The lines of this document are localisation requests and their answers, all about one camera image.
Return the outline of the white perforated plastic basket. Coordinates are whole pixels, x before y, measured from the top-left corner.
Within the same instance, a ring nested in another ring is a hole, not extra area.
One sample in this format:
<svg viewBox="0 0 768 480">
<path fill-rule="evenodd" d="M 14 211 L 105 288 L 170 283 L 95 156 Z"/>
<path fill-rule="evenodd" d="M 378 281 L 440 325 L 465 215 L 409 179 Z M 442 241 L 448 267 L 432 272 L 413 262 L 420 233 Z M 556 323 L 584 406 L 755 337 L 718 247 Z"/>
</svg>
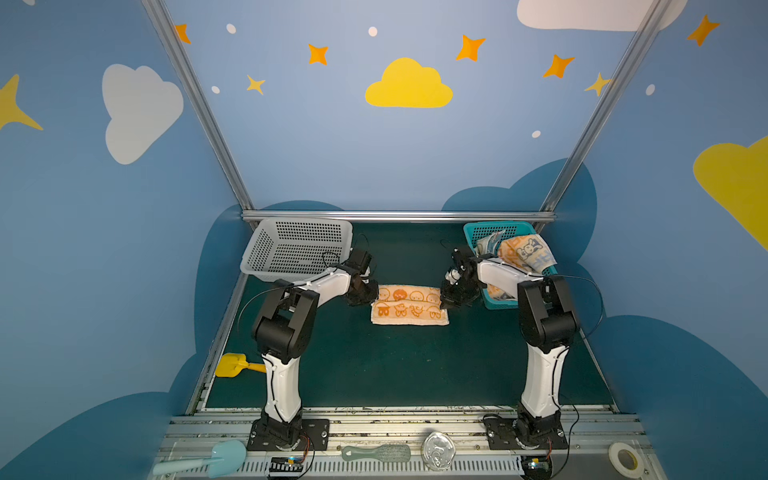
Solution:
<svg viewBox="0 0 768 480">
<path fill-rule="evenodd" d="M 267 218 L 254 230 L 240 270 L 263 282 L 300 282 L 344 262 L 351 252 L 348 221 L 318 218 Z"/>
</svg>

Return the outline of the cream rabbit lettered towel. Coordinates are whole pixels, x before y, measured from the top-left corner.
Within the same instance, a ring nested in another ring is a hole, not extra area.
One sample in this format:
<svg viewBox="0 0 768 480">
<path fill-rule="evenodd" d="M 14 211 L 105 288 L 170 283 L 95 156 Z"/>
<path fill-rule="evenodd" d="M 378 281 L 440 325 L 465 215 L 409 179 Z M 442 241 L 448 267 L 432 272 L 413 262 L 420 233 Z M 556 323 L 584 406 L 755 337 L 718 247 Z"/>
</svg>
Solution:
<svg viewBox="0 0 768 480">
<path fill-rule="evenodd" d="M 506 263 L 537 274 L 543 274 L 546 269 L 557 264 L 549 246 L 538 234 L 503 240 L 498 257 Z"/>
</svg>

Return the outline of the aluminium frame post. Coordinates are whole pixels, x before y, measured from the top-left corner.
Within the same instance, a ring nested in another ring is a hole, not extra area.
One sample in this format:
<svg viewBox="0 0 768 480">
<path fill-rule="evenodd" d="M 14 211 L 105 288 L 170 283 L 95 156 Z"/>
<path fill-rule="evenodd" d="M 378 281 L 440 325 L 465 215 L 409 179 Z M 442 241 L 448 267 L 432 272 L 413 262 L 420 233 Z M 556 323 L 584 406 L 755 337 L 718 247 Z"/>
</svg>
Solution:
<svg viewBox="0 0 768 480">
<path fill-rule="evenodd" d="M 573 151 L 567 157 L 564 166 L 546 195 L 539 210 L 540 215 L 546 215 L 547 217 L 555 216 L 559 203 L 607 124 L 614 108 L 631 83 L 658 33 L 662 30 L 664 17 L 672 4 L 672 0 L 655 0 L 651 2 L 647 13 L 640 22 L 637 31 L 613 73 L 610 85 L 605 90 L 605 93 L 600 96 L 595 110 L 591 114 Z"/>
<path fill-rule="evenodd" d="M 183 85 L 183 89 L 235 198 L 242 210 L 251 210 L 253 203 L 242 175 L 205 98 L 205 93 L 185 51 L 183 42 L 180 40 L 175 25 L 172 23 L 166 3 L 160 0 L 143 0 L 142 5 Z"/>
</svg>

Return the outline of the green plastic brush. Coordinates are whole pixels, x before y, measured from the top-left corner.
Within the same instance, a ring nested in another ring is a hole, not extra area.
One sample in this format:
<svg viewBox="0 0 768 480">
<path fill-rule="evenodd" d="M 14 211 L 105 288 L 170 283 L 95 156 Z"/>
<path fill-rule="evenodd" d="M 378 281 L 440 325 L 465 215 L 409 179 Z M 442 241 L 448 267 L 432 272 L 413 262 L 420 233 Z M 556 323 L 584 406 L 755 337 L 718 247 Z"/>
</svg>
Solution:
<svg viewBox="0 0 768 480">
<path fill-rule="evenodd" d="M 345 461 L 377 460 L 382 463 L 408 463 L 412 454 L 407 444 L 387 444 L 370 448 L 345 446 L 341 456 Z"/>
</svg>

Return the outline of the teal perforated plastic basket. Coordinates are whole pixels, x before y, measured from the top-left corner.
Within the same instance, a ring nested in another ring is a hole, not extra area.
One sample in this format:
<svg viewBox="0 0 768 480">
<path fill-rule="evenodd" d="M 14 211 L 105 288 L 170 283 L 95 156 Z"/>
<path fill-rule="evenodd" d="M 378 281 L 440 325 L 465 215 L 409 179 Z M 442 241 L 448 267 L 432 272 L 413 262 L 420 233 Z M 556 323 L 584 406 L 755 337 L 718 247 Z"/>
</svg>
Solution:
<svg viewBox="0 0 768 480">
<path fill-rule="evenodd" d="M 474 260 L 479 262 L 479 279 L 485 284 L 482 298 L 489 310 L 516 309 L 518 307 L 517 287 L 525 281 L 539 281 L 557 273 L 555 266 L 537 274 L 504 262 L 490 255 L 479 256 L 475 245 L 478 239 L 493 232 L 505 230 L 504 240 L 523 235 L 538 234 L 534 227 L 522 221 L 487 221 L 468 223 L 464 227 L 468 246 L 474 251 Z"/>
</svg>

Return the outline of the aluminium frame right post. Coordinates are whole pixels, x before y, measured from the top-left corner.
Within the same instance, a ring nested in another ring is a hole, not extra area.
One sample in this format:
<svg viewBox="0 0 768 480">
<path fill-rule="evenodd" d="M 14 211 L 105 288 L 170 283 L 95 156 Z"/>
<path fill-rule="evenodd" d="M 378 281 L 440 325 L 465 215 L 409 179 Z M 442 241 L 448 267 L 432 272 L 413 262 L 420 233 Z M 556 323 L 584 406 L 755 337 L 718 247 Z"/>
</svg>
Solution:
<svg viewBox="0 0 768 480">
<path fill-rule="evenodd" d="M 631 83 L 658 33 L 662 30 L 664 17 L 672 4 L 672 0 L 655 0 L 651 2 L 647 13 L 640 22 L 637 31 L 613 73 L 610 85 L 605 90 L 605 93 L 600 96 L 595 110 L 591 114 L 573 151 L 567 157 L 564 166 L 546 195 L 539 210 L 540 215 L 546 215 L 547 217 L 555 216 L 559 203 L 607 124 L 614 108 Z"/>
</svg>

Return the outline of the aluminium front rail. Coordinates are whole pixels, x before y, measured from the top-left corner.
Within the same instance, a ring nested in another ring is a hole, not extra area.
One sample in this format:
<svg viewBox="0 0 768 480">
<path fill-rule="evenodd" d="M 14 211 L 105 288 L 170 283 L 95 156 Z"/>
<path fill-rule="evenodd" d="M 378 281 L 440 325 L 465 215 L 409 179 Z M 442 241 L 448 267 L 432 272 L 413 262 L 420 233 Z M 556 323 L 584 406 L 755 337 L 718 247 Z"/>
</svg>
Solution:
<svg viewBox="0 0 768 480">
<path fill-rule="evenodd" d="M 330 423 L 326 451 L 247 451 L 245 463 L 227 479 L 268 479 L 271 457 L 298 457 L 305 461 L 299 479 L 522 479 L 521 458 L 547 457 L 552 461 L 552 479 L 627 479 L 609 461 L 608 449 L 624 442 L 642 456 L 645 475 L 661 479 L 664 471 L 639 419 L 617 414 L 604 406 L 566 407 L 562 430 L 569 448 L 563 450 L 491 450 L 481 422 L 486 414 L 514 417 L 508 407 L 361 407 L 311 408 L 303 420 L 327 419 Z M 211 455 L 219 442 L 238 440 L 246 446 L 251 426 L 257 420 L 254 409 L 215 409 L 171 420 L 157 457 L 151 467 L 154 479 L 204 479 L 207 468 L 154 476 L 153 467 L 181 459 Z M 432 471 L 421 456 L 422 443 L 429 433 L 447 434 L 455 443 L 456 455 L 447 471 Z M 345 446 L 377 447 L 407 444 L 408 463 L 377 460 L 345 461 Z"/>
</svg>

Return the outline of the orange white patterned towel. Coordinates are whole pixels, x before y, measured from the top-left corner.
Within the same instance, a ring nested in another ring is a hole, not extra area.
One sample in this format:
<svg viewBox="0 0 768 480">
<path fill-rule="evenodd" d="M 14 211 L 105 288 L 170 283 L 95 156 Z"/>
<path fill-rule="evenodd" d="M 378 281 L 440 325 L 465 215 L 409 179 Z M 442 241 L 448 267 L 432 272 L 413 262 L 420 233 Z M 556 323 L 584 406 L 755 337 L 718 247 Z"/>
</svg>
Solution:
<svg viewBox="0 0 768 480">
<path fill-rule="evenodd" d="M 440 289 L 411 285 L 381 285 L 372 305 L 371 322 L 390 326 L 447 326 Z"/>
</svg>

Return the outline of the aluminium frame left post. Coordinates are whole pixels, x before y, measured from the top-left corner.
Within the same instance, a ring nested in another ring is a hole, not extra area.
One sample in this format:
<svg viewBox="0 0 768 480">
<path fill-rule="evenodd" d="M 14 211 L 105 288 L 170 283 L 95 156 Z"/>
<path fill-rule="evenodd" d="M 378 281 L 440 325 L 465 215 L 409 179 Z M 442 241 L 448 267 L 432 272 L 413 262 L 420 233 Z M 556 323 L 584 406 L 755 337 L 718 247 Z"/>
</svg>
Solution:
<svg viewBox="0 0 768 480">
<path fill-rule="evenodd" d="M 166 3 L 160 0 L 143 0 L 142 5 L 183 85 L 183 89 L 235 198 L 242 210 L 251 210 L 253 203 L 242 175 L 205 98 L 205 93 L 185 51 L 183 42 L 180 40 L 175 25 L 172 23 Z"/>
</svg>

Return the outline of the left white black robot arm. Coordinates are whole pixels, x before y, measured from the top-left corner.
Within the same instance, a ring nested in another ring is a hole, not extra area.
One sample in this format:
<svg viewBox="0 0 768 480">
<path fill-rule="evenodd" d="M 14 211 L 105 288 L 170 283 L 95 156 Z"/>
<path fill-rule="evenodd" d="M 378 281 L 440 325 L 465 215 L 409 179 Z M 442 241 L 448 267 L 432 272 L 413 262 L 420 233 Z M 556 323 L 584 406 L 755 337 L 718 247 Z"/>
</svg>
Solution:
<svg viewBox="0 0 768 480">
<path fill-rule="evenodd" d="M 301 442 L 300 360 L 319 307 L 336 297 L 351 306 L 372 304 L 378 283 L 371 268 L 340 265 L 303 282 L 278 281 L 264 300 L 252 327 L 266 367 L 266 403 L 254 424 L 257 444 L 288 450 Z"/>
</svg>

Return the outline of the blue patterned towel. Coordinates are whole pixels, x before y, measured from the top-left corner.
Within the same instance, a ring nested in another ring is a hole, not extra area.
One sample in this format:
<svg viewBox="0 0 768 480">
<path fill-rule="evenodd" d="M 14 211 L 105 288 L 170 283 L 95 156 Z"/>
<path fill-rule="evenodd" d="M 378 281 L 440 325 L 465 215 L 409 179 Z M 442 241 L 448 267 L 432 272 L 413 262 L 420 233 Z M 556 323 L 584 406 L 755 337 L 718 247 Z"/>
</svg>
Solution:
<svg viewBox="0 0 768 480">
<path fill-rule="evenodd" d="M 496 257 L 500 245 L 504 241 L 505 234 L 505 230 L 500 230 L 478 239 L 475 245 L 476 253 L 479 256 L 490 255 Z"/>
</svg>

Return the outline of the yellow plastic scoop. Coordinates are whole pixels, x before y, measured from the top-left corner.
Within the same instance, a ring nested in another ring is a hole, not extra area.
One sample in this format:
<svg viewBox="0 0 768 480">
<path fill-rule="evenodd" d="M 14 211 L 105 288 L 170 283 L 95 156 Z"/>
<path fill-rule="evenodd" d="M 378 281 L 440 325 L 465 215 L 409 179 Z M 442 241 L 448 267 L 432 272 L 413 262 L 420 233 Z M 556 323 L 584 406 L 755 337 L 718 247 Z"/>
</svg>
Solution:
<svg viewBox="0 0 768 480">
<path fill-rule="evenodd" d="M 259 373 L 267 371 L 263 364 L 249 362 L 245 354 L 226 353 L 221 356 L 216 366 L 215 376 L 217 378 L 234 378 L 244 370 Z"/>
</svg>

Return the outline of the small circuit board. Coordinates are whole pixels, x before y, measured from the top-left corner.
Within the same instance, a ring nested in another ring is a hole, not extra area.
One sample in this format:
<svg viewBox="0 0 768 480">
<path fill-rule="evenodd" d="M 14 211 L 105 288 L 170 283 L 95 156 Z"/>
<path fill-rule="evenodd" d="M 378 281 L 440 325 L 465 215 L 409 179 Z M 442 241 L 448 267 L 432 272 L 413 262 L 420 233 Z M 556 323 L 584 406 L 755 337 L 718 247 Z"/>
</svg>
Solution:
<svg viewBox="0 0 768 480">
<path fill-rule="evenodd" d="M 550 480 L 552 461 L 547 457 L 524 456 L 521 458 L 523 480 Z"/>
<path fill-rule="evenodd" d="M 305 471 L 305 461 L 298 457 L 271 457 L 267 463 L 268 479 L 299 479 Z"/>
</svg>

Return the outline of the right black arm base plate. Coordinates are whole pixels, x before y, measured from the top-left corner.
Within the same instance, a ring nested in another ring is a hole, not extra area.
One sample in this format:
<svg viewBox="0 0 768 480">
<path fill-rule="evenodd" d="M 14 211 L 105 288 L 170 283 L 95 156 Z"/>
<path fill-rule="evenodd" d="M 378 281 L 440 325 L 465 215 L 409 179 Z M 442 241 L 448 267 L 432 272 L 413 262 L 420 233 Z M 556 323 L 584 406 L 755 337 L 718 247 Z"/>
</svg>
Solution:
<svg viewBox="0 0 768 480">
<path fill-rule="evenodd" d="M 491 450 L 567 450 L 566 433 L 559 427 L 542 434 L 524 433 L 516 417 L 486 414 L 481 420 Z"/>
</svg>

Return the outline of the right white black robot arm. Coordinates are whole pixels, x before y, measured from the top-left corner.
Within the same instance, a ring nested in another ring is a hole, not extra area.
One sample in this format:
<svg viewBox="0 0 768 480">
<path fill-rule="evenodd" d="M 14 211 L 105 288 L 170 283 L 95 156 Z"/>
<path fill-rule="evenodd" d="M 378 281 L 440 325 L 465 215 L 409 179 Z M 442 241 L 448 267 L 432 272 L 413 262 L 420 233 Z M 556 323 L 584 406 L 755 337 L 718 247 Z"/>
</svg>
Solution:
<svg viewBox="0 0 768 480">
<path fill-rule="evenodd" d="M 472 303 L 488 287 L 514 296 L 527 344 L 526 383 L 512 431 L 518 444 L 533 449 L 556 443 L 562 431 L 560 386 L 565 360 L 581 329 L 570 288 L 561 275 L 529 274 L 498 259 L 455 261 L 440 287 L 444 309 Z"/>
</svg>

